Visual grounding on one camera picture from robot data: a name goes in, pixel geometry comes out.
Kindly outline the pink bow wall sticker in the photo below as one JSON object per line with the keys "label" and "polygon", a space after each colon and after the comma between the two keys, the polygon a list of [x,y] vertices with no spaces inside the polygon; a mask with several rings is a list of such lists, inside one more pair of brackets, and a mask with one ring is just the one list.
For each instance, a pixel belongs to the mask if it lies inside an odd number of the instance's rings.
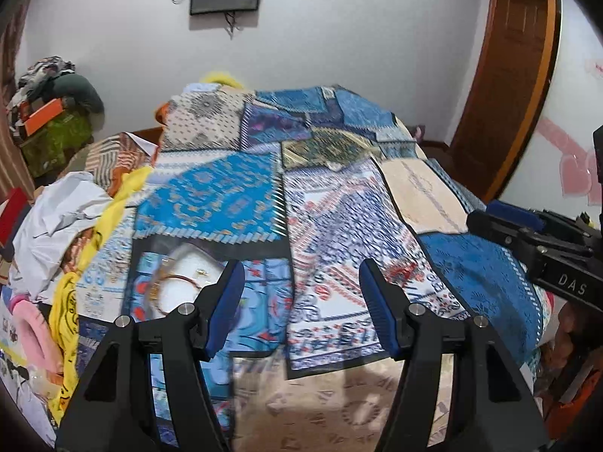
{"label": "pink bow wall sticker", "polygon": [[555,76],[537,132],[560,154],[564,198],[602,204],[592,134],[602,125],[602,59],[588,58],[568,76]]}

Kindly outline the white cloth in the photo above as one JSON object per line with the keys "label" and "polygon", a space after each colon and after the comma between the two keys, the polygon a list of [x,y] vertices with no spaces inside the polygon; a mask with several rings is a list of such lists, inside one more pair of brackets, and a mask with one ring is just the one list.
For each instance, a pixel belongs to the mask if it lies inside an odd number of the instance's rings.
{"label": "white cloth", "polygon": [[76,236],[112,201],[88,171],[72,171],[45,187],[13,239],[8,286],[37,298],[47,289]]}

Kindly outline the green patterned cloth cabinet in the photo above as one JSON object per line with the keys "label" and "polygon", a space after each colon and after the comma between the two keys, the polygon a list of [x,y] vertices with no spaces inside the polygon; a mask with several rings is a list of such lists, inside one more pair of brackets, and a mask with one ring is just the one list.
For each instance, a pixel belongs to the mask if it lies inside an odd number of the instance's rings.
{"label": "green patterned cloth cabinet", "polygon": [[24,141],[20,150],[35,179],[65,167],[92,138],[92,125],[88,116],[79,111],[66,111]]}

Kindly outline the orange box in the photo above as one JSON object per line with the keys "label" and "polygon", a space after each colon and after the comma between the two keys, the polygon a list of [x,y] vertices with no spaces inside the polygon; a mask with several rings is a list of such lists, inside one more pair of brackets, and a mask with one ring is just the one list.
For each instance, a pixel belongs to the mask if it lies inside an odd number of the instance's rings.
{"label": "orange box", "polygon": [[35,111],[24,123],[24,128],[26,129],[27,136],[32,136],[37,130],[44,127],[47,122],[52,121],[52,119],[59,116],[64,111],[62,100],[59,98],[55,98],[37,111]]}

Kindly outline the brown wooden door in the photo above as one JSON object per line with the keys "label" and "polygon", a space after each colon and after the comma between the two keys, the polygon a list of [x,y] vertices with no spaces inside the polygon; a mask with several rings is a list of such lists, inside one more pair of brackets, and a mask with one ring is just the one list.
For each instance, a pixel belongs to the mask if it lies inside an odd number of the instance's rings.
{"label": "brown wooden door", "polygon": [[484,202],[500,196],[549,90],[560,0],[490,0],[473,83],[452,139],[456,179]]}

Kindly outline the orange sleeve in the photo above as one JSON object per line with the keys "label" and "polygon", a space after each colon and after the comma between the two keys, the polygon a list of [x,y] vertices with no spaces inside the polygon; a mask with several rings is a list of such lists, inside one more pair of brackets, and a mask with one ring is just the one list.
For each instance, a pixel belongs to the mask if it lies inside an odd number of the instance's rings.
{"label": "orange sleeve", "polygon": [[545,425],[553,440],[575,422],[602,383],[602,318],[590,309],[565,302],[545,358],[545,369],[557,371],[545,393]]}

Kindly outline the pink slipper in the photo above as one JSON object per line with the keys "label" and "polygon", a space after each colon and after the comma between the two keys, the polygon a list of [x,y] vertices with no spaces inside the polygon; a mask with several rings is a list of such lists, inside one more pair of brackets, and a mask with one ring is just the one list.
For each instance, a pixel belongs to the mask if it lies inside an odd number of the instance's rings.
{"label": "pink slipper", "polygon": [[62,353],[38,307],[21,299],[13,305],[13,323],[27,361],[49,373],[63,373]]}

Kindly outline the striped pink curtain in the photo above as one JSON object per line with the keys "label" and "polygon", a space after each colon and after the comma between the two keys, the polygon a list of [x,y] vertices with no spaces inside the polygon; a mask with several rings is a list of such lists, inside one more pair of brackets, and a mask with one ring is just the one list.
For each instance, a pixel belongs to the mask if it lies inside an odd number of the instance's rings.
{"label": "striped pink curtain", "polygon": [[27,164],[12,139],[9,130],[6,105],[16,92],[15,63],[23,37],[24,23],[31,0],[24,0],[9,18],[1,33],[1,198],[4,199],[13,188],[20,188],[28,199],[33,198],[35,186]]}

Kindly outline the yellow plush item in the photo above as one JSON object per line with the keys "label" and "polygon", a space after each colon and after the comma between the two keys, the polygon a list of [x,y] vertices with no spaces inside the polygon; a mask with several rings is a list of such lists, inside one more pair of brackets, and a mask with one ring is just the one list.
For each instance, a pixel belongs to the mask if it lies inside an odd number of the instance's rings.
{"label": "yellow plush item", "polygon": [[243,90],[244,86],[228,72],[208,72],[200,80],[201,83],[215,84],[224,87],[230,87],[237,90]]}

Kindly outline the pile of clothes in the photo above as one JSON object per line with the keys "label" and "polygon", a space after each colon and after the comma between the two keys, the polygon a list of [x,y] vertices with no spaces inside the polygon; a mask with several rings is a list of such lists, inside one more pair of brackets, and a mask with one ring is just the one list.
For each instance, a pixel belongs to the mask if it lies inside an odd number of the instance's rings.
{"label": "pile of clothes", "polygon": [[17,81],[16,92],[6,106],[9,124],[15,125],[23,120],[20,117],[23,104],[32,104],[38,99],[47,103],[63,97],[73,98],[77,105],[95,115],[104,112],[104,104],[96,89],[76,72],[73,62],[57,55],[40,59]]}

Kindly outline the white purple jewelry box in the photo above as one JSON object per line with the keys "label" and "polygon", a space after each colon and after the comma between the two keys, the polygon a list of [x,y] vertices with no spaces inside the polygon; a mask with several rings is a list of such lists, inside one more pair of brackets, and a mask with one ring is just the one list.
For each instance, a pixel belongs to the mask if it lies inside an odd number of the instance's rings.
{"label": "white purple jewelry box", "polygon": [[193,302],[207,286],[220,279],[226,263],[201,247],[183,243],[167,255],[158,256],[150,280],[141,289],[143,321],[166,316],[179,305]]}

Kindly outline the striped orange pillow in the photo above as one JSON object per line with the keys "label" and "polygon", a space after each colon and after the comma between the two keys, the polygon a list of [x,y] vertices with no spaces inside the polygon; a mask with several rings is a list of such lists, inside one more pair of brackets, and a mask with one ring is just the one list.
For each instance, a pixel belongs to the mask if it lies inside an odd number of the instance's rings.
{"label": "striped orange pillow", "polygon": [[139,167],[151,165],[158,149],[154,142],[133,133],[119,133],[86,148],[84,170],[108,196],[121,188],[122,177]]}

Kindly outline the red box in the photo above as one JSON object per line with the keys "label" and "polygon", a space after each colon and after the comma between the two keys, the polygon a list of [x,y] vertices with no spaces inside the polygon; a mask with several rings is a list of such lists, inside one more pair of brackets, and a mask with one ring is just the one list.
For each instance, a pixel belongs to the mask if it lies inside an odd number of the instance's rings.
{"label": "red box", "polygon": [[27,195],[21,188],[13,188],[3,204],[0,217],[0,244],[4,247],[14,230],[20,226],[31,208]]}

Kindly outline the yellow printed cloth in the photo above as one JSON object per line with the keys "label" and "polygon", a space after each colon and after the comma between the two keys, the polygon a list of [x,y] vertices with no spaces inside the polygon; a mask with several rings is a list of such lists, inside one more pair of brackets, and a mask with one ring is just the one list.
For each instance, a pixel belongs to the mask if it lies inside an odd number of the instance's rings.
{"label": "yellow printed cloth", "polygon": [[62,275],[55,288],[48,324],[51,338],[59,348],[62,384],[56,395],[49,400],[48,409],[58,425],[79,381],[76,371],[79,341],[77,282],[122,220],[130,197],[142,189],[152,170],[153,167],[147,165],[122,175],[122,184],[94,224],[91,238],[83,246],[76,268]]}

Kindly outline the blue patchwork bedspread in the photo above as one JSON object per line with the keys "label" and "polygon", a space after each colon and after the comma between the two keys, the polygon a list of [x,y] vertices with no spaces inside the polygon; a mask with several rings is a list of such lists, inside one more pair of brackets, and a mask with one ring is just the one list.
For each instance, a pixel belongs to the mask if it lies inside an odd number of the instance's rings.
{"label": "blue patchwork bedspread", "polygon": [[472,236],[481,200],[389,111],[340,87],[186,89],[156,111],[161,150],[78,282],[76,371],[112,320],[141,316],[158,256],[183,243],[239,260],[223,348],[201,364],[236,451],[371,451],[402,364],[379,344],[360,282],[372,258],[442,318],[488,317],[529,383],[551,317],[504,248]]}

